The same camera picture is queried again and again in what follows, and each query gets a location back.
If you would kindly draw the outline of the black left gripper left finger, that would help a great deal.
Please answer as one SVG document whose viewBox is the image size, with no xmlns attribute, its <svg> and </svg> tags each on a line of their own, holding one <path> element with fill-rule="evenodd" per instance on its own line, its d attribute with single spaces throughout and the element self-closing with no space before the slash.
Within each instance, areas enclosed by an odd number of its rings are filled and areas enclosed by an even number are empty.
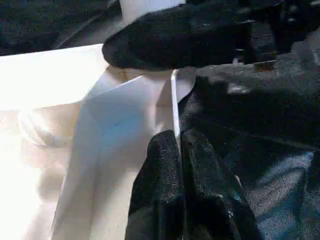
<svg viewBox="0 0 320 240">
<path fill-rule="evenodd" d="M 185 193 L 180 151 L 172 130 L 150 140 L 132 186 L 126 240 L 181 240 Z"/>
</svg>

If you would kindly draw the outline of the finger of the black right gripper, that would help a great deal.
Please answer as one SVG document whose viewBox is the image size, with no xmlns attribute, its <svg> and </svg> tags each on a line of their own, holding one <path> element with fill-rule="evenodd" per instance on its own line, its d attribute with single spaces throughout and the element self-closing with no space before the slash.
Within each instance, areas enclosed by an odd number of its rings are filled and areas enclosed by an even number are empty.
<svg viewBox="0 0 320 240">
<path fill-rule="evenodd" d="M 114 67 L 148 71 L 232 63 L 249 15 L 236 2 L 213 1 L 150 12 L 109 37 L 103 57 Z"/>
</svg>

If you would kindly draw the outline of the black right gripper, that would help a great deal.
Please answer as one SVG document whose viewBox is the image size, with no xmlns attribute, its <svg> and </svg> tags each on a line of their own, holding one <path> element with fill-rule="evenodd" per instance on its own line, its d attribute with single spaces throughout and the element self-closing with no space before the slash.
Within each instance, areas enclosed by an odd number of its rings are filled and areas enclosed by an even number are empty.
<svg viewBox="0 0 320 240">
<path fill-rule="evenodd" d="M 201 0 L 187 11 L 186 65 L 272 63 L 320 26 L 318 0 Z"/>
</svg>

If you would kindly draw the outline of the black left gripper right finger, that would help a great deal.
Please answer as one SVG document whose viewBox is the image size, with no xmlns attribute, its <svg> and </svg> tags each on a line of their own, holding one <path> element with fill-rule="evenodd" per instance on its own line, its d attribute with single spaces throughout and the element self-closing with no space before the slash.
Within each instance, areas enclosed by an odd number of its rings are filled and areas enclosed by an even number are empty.
<svg viewBox="0 0 320 240">
<path fill-rule="evenodd" d="M 188 240 L 260 240 L 256 217 L 242 187 L 207 137 L 181 135 Z"/>
</svg>

